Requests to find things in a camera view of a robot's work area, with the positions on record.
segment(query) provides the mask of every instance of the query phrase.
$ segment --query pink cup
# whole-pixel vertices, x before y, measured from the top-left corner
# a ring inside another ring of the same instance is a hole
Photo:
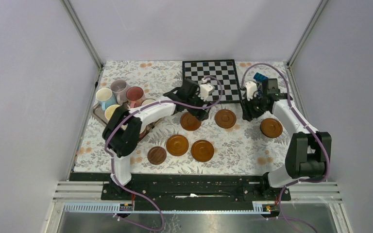
[[[128,99],[130,108],[139,107],[145,100],[144,90],[139,86],[131,87],[126,92],[126,98]]]

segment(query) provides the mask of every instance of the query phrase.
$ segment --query chessboard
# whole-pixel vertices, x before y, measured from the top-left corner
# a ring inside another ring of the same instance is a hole
[[[191,79],[201,83],[201,79],[206,76],[216,77],[222,84],[224,94],[221,97],[220,103],[239,103],[242,100],[234,60],[182,62],[183,79]],[[211,80],[211,85],[215,87],[215,91],[208,97],[207,101],[217,101],[220,88],[215,80]]]

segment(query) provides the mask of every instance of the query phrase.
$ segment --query cup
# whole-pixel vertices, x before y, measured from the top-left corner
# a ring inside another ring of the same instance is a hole
[[[126,98],[126,92],[131,88],[124,80],[117,80],[111,84],[111,90],[117,98],[117,103],[122,105],[128,99]]]
[[[139,86],[131,87],[126,92],[126,98],[128,99],[130,108],[139,107],[145,100],[144,90]]]
[[[117,104],[115,96],[112,94],[111,89],[102,88],[99,89],[95,95],[95,98],[102,106],[102,110],[106,110],[109,106]]]
[[[105,118],[109,121],[111,119],[112,115],[114,114],[115,110],[119,107],[120,107],[120,105],[118,105],[118,104],[114,104],[114,105],[109,106],[105,110]]]
[[[154,101],[155,101],[155,99],[146,99],[142,102],[141,106],[145,106],[145,105],[150,104]]]

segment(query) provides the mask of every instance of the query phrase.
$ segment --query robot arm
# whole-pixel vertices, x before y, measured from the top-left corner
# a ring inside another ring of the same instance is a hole
[[[262,82],[262,95],[256,96],[258,90],[254,82],[247,82],[246,97],[241,103],[243,118],[251,121],[258,118],[266,111],[270,111],[283,124],[291,135],[285,165],[275,171],[266,173],[268,186],[272,188],[282,187],[302,177],[321,178],[324,175],[327,163],[325,155],[306,129],[308,126],[321,140],[325,150],[330,155],[331,136],[327,132],[320,132],[313,127],[296,109],[295,104],[289,106],[287,93],[280,93],[277,79],[268,79]]]
[[[147,125],[157,120],[173,115],[187,109],[198,120],[208,119],[209,109],[193,109],[176,101],[187,105],[202,107],[208,104],[205,100],[214,91],[214,87],[203,80],[202,84],[197,84],[191,80],[184,80],[181,87],[165,93],[156,101],[133,109],[125,109],[123,106],[117,108],[105,127],[102,137],[107,140],[112,131],[130,114],[141,110],[125,122],[124,129],[118,129],[108,144],[110,152],[114,154],[114,165],[117,171],[117,178],[122,185],[126,185],[131,180],[130,155],[138,144],[140,133],[144,132]]]

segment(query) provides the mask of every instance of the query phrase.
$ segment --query floral tablecloth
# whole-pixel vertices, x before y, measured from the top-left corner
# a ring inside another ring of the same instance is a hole
[[[248,66],[254,62],[236,62],[238,78],[241,80]],[[286,75],[283,62],[270,62]],[[99,88],[109,87],[118,79],[127,81],[131,86],[144,89],[147,98],[157,99],[163,93],[180,86],[182,62],[180,61],[109,61],[106,63]],[[266,66],[253,68],[246,77],[251,80],[256,72],[269,78],[278,78],[280,89],[286,92],[285,85],[278,74]],[[220,109],[229,109],[237,116],[237,122],[230,129],[216,125],[214,116]],[[165,117],[152,131],[138,143],[131,156],[132,173],[166,174],[233,174],[262,175],[284,164],[289,144],[289,135],[284,129],[281,136],[267,138],[261,133],[260,123],[265,118],[275,118],[270,113],[251,122],[242,120],[242,110],[238,103],[214,106],[209,119],[193,132],[184,130],[180,124],[182,113]],[[75,172],[110,172],[110,157],[103,150],[102,126],[94,117],[90,117],[77,151]],[[167,139],[174,134],[182,134],[189,140],[186,154],[175,157],[167,153],[166,160],[160,165],[152,165],[147,159],[149,149],[156,146],[165,148]],[[215,148],[213,158],[201,163],[192,158],[190,147],[200,139],[211,142]]]

